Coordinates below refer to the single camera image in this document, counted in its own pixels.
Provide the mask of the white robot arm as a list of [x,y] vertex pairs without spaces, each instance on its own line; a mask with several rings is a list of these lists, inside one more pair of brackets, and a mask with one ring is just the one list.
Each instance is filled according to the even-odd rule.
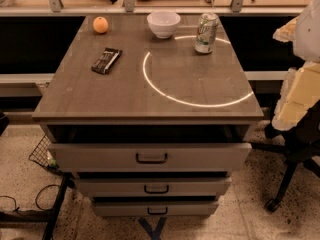
[[312,0],[299,16],[278,28],[273,38],[292,42],[294,55],[304,60],[299,69],[288,70],[271,121],[275,129],[287,131],[320,100],[320,0]]

